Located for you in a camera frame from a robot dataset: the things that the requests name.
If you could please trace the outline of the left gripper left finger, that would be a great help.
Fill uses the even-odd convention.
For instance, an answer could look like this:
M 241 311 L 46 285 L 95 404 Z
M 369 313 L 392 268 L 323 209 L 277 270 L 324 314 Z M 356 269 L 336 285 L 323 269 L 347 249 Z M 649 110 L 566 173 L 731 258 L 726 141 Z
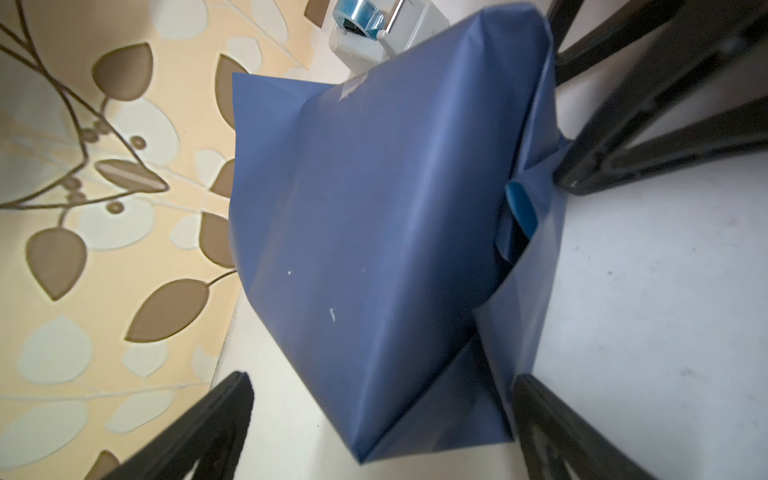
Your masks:
M 254 393 L 235 371 L 179 419 L 106 475 L 108 479 L 232 479 L 247 436 Z

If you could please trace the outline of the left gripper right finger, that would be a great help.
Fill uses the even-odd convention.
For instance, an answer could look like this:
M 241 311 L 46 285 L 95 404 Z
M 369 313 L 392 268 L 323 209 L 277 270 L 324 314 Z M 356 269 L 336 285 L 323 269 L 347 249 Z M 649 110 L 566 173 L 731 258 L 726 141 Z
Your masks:
M 654 478 L 533 375 L 515 380 L 512 406 L 531 479 Z

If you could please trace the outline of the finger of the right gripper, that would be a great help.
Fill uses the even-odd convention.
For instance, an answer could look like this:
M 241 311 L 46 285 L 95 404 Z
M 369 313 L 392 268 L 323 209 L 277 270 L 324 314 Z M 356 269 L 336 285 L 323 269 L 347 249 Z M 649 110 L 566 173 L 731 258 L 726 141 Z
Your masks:
M 764 1 L 684 1 L 619 86 L 590 117 L 553 174 L 588 195 L 767 148 L 760 97 L 632 145 L 642 130 L 767 41 Z
M 560 86 L 656 30 L 684 5 L 682 0 L 632 0 L 559 52 L 570 31 L 582 0 L 553 1 L 547 12 L 556 50 L 555 80 Z

